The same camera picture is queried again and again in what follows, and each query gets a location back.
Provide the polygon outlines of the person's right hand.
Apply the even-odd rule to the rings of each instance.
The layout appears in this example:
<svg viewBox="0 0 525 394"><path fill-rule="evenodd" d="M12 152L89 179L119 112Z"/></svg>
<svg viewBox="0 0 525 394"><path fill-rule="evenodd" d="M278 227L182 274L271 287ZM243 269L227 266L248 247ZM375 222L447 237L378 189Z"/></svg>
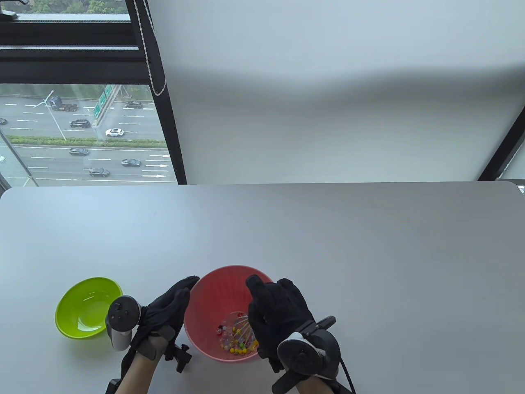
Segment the person's right hand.
<svg viewBox="0 0 525 394"><path fill-rule="evenodd" d="M298 287L287 278L274 283L251 275L246 286L252 296L248 322L259 342L259 357L279 373L284 367L278 358L278 345L304 323L313 321L313 314Z"/></svg>

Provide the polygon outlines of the person's left hand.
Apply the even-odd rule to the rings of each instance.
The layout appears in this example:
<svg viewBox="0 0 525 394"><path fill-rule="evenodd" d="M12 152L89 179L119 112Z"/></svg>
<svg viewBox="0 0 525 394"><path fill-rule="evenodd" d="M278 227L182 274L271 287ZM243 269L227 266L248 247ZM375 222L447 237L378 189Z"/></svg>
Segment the person's left hand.
<svg viewBox="0 0 525 394"><path fill-rule="evenodd" d="M182 373L185 366L191 361L192 355L187 351L189 347L176 345L176 338L182 330L186 308L189 306L191 290L199 281L198 276L189 276L176 282L166 293L159 296L148 306L141 307L141 316L137 323L137 330L130 341L130 347L121 362L120 377L124 378L130 369L137 353L154 360L153 355L165 356L165 360L177 361L176 371ZM154 350L149 337L163 337L165 327L169 327L167 347L165 350Z"/></svg>

